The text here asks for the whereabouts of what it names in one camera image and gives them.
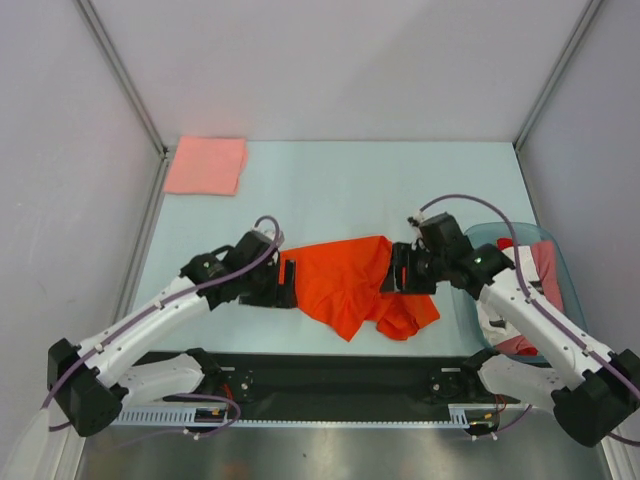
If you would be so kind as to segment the orange polo t-shirt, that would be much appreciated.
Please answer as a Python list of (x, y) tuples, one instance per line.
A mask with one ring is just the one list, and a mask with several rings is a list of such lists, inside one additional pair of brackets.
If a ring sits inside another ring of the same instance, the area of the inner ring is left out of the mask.
[(369, 236), (285, 250), (295, 263), (297, 308), (349, 342), (369, 321), (382, 335), (406, 341), (440, 318), (428, 295), (383, 293), (392, 242)]

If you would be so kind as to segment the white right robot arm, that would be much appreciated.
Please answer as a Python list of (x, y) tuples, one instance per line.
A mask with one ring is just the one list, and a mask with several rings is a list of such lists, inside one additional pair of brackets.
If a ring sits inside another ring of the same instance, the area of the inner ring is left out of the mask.
[(515, 327), (547, 362), (540, 368), (484, 352), (461, 376), (463, 393), (484, 401), (498, 393), (553, 414), (574, 441), (594, 447), (639, 409), (639, 357), (616, 353), (552, 305), (521, 270), (519, 254), (472, 245), (442, 213), (408, 218), (411, 243), (392, 246), (384, 292), (433, 295), (441, 282), (466, 292)]

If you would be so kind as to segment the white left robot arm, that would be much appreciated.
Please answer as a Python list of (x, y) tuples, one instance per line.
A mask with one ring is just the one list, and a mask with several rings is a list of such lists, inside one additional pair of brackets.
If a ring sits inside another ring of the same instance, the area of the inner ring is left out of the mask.
[(124, 407), (155, 400), (212, 399), (223, 384), (214, 357), (201, 348), (165, 361), (140, 359), (186, 321), (224, 303), (261, 294), (279, 276), (280, 229), (246, 232), (239, 242), (193, 257), (147, 304), (77, 344), (48, 351), (46, 405), (56, 403), (81, 437), (108, 427)]

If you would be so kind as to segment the teal plastic laundry bin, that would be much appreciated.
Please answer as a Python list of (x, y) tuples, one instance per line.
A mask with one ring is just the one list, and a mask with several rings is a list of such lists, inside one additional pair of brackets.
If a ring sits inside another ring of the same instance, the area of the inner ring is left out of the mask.
[[(514, 224), (524, 277), (536, 290), (582, 330), (586, 322), (561, 251), (553, 236), (527, 223)], [(509, 258), (514, 257), (512, 236), (504, 223), (484, 223), (470, 227), (465, 235), (474, 247), (492, 244)], [(452, 292), (460, 332), (474, 351), (493, 348), (522, 363), (545, 366), (546, 360), (503, 317), (483, 307), (468, 293)]]

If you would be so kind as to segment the red garment in bin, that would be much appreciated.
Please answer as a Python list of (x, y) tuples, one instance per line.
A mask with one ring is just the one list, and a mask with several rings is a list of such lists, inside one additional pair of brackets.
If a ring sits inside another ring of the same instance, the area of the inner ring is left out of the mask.
[[(498, 248), (511, 260), (514, 256), (514, 244), (510, 238), (499, 238), (497, 240)], [(518, 247), (519, 257), (521, 261), (522, 272), (524, 278), (532, 283), (537, 289), (541, 288), (536, 267), (532, 258), (530, 247), (532, 245), (524, 245)], [(496, 348), (507, 355), (519, 356), (537, 356), (538, 350), (533, 344), (523, 336), (513, 325), (511, 325), (503, 316), (498, 317), (499, 326), (503, 327), (505, 333), (500, 337)]]

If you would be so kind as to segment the pink garment in bin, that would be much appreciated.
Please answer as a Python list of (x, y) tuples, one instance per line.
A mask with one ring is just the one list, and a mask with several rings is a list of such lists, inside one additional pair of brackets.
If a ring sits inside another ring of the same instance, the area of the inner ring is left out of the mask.
[(542, 291), (546, 299), (559, 311), (564, 311), (564, 303), (557, 277), (557, 258), (554, 244), (549, 241), (537, 242), (530, 247)]

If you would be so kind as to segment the folded pink t-shirt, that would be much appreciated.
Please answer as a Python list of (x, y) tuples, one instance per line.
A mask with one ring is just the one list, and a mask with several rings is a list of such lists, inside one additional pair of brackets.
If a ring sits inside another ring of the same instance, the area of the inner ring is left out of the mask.
[(248, 160), (243, 138), (182, 136), (163, 191), (171, 195), (234, 196)]

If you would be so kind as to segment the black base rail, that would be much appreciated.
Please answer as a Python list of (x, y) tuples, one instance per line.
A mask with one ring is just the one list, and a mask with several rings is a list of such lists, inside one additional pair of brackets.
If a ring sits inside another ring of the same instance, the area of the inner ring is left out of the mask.
[(123, 408), (194, 413), (189, 425), (444, 421), (453, 405), (492, 414), (516, 398), (481, 383), (472, 357), (150, 352), (117, 380)]

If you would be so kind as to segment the aluminium frame post left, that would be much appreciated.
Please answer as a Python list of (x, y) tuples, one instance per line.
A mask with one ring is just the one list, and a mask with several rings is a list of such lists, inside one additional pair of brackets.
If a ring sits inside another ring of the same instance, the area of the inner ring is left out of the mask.
[(129, 71), (114, 44), (101, 16), (94, 5), (89, 0), (73, 0), (83, 20), (91, 38), (94, 40), (98, 51), (102, 55), (107, 67), (111, 71), (121, 93), (128, 103), (132, 113), (140, 124), (146, 138), (151, 143), (155, 153), (161, 160), (165, 159), (168, 147), (163, 142), (158, 128), (153, 121), (142, 96), (139, 93)]

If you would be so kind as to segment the aluminium frame post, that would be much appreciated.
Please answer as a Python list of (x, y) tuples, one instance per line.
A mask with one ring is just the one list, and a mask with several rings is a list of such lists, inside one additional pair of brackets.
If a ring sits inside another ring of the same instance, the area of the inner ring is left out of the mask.
[(89, 0), (73, 0), (83, 20), (91, 38), (94, 40), (98, 51), (102, 55), (107, 67), (111, 71), (121, 93), (128, 103), (132, 113), (140, 124), (146, 138), (151, 143), (155, 153), (161, 160), (165, 159), (168, 147), (163, 142), (158, 128), (153, 121), (142, 96), (139, 93), (129, 71), (114, 44), (101, 16), (94, 5)]
[(563, 77), (568, 72), (572, 61), (577, 56), (584, 44), (591, 28), (597, 20), (602, 9), (608, 4), (605, 0), (589, 0), (585, 3), (575, 25), (573, 26), (560, 54), (554, 62), (549, 75), (529, 109), (515, 140), (512, 142), (514, 151), (520, 154), (530, 134), (540, 120), (544, 110), (560, 86)]

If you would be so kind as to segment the aluminium frame post right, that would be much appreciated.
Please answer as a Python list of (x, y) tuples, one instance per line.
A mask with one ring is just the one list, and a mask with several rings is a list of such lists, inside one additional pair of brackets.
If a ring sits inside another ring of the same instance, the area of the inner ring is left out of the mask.
[(608, 4), (605, 0), (589, 0), (585, 3), (575, 25), (573, 26), (560, 54), (554, 62), (549, 75), (529, 109), (515, 140), (512, 142), (514, 151), (520, 154), (530, 134), (540, 120), (544, 110), (560, 86), (563, 77), (568, 72), (572, 61), (577, 56), (584, 44), (591, 28), (597, 20), (602, 9)]

